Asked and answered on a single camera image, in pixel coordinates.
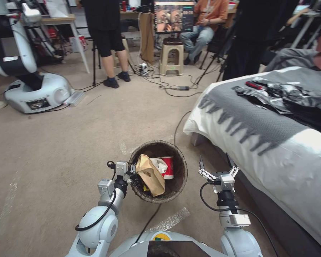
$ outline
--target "red screwdriver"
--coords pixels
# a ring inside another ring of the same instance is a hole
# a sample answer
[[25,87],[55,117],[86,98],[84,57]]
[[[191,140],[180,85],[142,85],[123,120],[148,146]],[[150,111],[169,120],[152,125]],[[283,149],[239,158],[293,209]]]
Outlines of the red screwdriver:
[[252,82],[252,81],[246,81],[245,85],[254,88],[254,89],[258,89],[258,90],[265,90],[262,86],[257,85],[256,83]]

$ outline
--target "monitor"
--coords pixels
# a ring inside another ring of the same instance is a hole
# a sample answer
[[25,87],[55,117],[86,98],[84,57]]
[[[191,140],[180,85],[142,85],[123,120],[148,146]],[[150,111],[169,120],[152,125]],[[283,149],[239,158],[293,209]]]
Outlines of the monitor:
[[159,34],[191,32],[194,25],[195,1],[155,0],[155,32]]

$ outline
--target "stool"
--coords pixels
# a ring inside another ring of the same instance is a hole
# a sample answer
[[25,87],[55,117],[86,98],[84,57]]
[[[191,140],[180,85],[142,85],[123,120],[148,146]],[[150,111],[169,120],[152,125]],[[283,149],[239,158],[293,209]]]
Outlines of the stool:
[[[125,38],[125,36],[123,34],[121,34],[121,39],[122,39],[122,44],[124,45],[125,47],[125,50],[127,52],[127,59],[128,59],[128,62],[131,64],[133,63],[132,62],[132,59],[131,59],[131,55],[129,53],[129,48],[128,48],[128,44],[127,44],[127,40]],[[112,53],[112,56],[113,56],[113,59],[114,59],[114,68],[118,67],[118,63],[119,63],[119,59],[118,59],[118,56],[116,54],[116,52],[114,50],[111,50],[111,53]]]
[[[169,58],[169,52],[176,51],[176,58]],[[184,46],[178,38],[167,38],[163,40],[161,58],[159,61],[159,73],[166,75],[168,70],[178,70],[179,74],[183,74],[183,59],[184,59]],[[169,60],[174,60],[175,65],[168,65]]]

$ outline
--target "brown wicker basket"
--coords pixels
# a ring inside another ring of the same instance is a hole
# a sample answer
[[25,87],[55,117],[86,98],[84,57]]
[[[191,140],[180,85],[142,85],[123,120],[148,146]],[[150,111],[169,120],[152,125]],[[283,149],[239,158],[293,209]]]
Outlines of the brown wicker basket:
[[165,180],[165,192],[160,196],[153,197],[149,191],[143,190],[143,182],[140,176],[136,175],[131,182],[131,187],[136,195],[142,200],[151,203],[165,203],[175,199],[183,190],[188,176],[187,163],[182,152],[173,144],[154,140],[142,144],[131,155],[130,164],[136,164],[141,154],[146,154],[150,158],[162,156],[174,156],[174,178]]

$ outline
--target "bed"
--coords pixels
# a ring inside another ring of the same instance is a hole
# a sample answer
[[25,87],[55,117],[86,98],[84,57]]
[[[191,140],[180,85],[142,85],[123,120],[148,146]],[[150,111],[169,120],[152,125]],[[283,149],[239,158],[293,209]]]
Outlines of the bed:
[[[200,141],[197,135],[203,136],[231,156],[290,256],[321,256],[321,133],[262,109],[231,88],[266,75],[317,88],[321,73],[316,74],[290,67],[213,83],[196,102],[183,129],[195,142]],[[220,98],[213,101],[217,89]]]

